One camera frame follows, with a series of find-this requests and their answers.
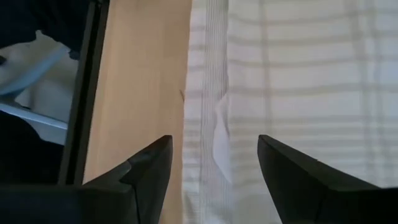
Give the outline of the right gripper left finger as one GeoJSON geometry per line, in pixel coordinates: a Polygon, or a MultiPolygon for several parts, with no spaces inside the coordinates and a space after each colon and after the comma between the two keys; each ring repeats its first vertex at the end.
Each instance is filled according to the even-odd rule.
{"type": "Polygon", "coordinates": [[[165,135],[87,182],[83,224],[158,224],[172,156],[172,136],[165,135]]]}

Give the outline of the white towel grey checks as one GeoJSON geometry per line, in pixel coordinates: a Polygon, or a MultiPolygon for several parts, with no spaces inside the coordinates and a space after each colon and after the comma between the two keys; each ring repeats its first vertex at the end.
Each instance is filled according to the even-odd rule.
{"type": "Polygon", "coordinates": [[[193,0],[183,224],[280,224],[266,134],[398,186],[398,0],[193,0]]]}

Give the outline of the black furniture beams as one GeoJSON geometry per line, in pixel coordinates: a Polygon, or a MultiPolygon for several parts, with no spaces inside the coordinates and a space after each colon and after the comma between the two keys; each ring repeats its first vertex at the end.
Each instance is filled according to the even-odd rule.
{"type": "MultiPolygon", "coordinates": [[[[0,0],[0,49],[37,32],[79,60],[91,0],[0,0]]],[[[0,184],[56,184],[63,146],[43,140],[25,120],[0,110],[0,184]]]]}

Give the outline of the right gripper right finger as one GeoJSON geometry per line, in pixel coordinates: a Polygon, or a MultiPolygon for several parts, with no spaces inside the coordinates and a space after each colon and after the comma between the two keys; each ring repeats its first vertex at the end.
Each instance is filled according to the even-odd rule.
{"type": "Polygon", "coordinates": [[[268,135],[260,135],[261,172],[283,224],[316,224],[330,187],[348,175],[268,135]]]}

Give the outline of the black metal table frame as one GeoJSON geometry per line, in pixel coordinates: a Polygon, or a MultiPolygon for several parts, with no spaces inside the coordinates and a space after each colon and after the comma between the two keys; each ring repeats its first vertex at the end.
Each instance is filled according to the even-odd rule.
{"type": "Polygon", "coordinates": [[[88,153],[109,0],[91,0],[75,80],[59,185],[81,185],[88,153]]]}

